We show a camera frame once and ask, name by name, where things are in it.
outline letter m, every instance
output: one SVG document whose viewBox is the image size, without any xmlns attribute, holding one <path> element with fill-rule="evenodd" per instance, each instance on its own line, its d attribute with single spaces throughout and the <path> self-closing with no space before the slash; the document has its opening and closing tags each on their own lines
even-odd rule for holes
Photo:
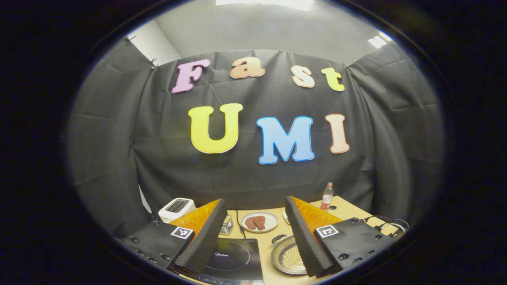
<svg viewBox="0 0 507 285">
<path fill-rule="evenodd" d="M 287 134 L 278 119 L 274 117 L 258 119 L 257 125 L 262 129 L 263 135 L 263 150 L 259 163 L 276 163 L 278 157 L 274 154 L 274 148 L 278 150 L 282 159 L 287 161 L 294 146 L 296 146 L 296 151 L 292 159 L 295 161 L 313 159 L 315 154 L 312 152 L 310 140 L 310 126 L 312 123 L 313 120 L 310 117 L 297 117 Z"/>
</svg>

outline meat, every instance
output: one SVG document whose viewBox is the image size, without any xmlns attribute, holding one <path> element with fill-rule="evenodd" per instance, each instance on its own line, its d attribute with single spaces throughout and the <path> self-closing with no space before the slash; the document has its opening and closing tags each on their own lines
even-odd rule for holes
<svg viewBox="0 0 507 285">
<path fill-rule="evenodd" d="M 255 225 L 257 226 L 257 228 L 262 231 L 264 230 L 266 227 L 264 226 L 264 223 L 266 221 L 266 217 L 265 216 L 256 216 L 253 218 L 253 222 L 255 223 Z"/>
<path fill-rule="evenodd" d="M 254 218 L 256 218 L 256 217 L 250 217 L 250 218 L 246 219 L 246 221 L 245 221 L 246 227 L 250 230 L 255 229 Z"/>
</svg>

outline white plate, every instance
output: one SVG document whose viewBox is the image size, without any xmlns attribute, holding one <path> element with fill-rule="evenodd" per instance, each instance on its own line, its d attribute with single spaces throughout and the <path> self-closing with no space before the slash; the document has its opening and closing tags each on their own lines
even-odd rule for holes
<svg viewBox="0 0 507 285">
<path fill-rule="evenodd" d="M 250 217 L 255 217 L 255 216 L 265 216 L 266 217 L 266 221 L 264 222 L 264 227 L 266 227 L 266 228 L 264 230 L 260 231 L 260 230 L 258 230 L 257 227 L 254 230 L 251 230 L 246 226 L 246 224 L 245 224 L 246 219 L 248 219 Z M 245 228 L 245 230 L 247 230 L 249 232 L 265 233 L 265 232 L 271 231 L 272 229 L 274 229 L 278 225 L 278 217 L 275 214 L 270 213 L 270 212 L 263 212 L 263 211 L 251 212 L 251 213 L 244 215 L 241 218 L 241 225 L 243 228 Z"/>
<path fill-rule="evenodd" d="M 290 225 L 290 223 L 288 222 L 288 217 L 287 217 L 287 213 L 285 213 L 285 211 L 283 211 L 283 218 L 285 219 L 285 221 Z"/>
</svg>

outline black induction cooker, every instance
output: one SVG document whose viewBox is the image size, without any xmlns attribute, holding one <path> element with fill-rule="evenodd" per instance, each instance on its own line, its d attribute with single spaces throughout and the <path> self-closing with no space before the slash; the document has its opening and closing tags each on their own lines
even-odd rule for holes
<svg viewBox="0 0 507 285">
<path fill-rule="evenodd" d="M 263 285 L 257 239 L 219 238 L 197 279 L 215 285 Z"/>
</svg>

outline plastic bottle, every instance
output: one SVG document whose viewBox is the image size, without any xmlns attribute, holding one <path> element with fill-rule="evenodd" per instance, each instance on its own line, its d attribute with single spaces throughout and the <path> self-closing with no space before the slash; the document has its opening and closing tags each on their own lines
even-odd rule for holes
<svg viewBox="0 0 507 285">
<path fill-rule="evenodd" d="M 324 194 L 322 195 L 322 204 L 320 204 L 320 208 L 325 211 L 328 211 L 332 199 L 333 199 L 333 183 L 328 182 L 328 186 L 324 189 Z"/>
</svg>

